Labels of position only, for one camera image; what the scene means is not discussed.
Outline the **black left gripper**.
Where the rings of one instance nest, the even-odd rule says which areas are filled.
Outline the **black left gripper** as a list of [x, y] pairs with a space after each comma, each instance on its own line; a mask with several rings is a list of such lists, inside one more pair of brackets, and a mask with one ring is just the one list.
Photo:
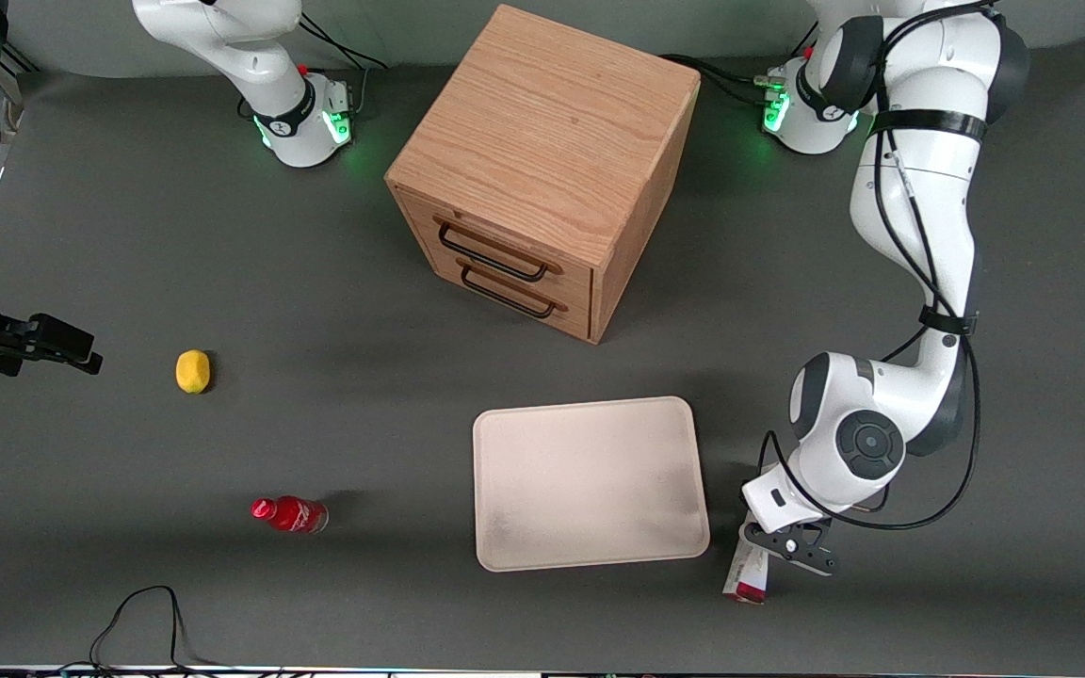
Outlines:
[[767, 533], [758, 521], [749, 520], [742, 526], [742, 537], [769, 557], [821, 576], [832, 576], [838, 571], [838, 557], [825, 546], [832, 524], [832, 519], [821, 519]]

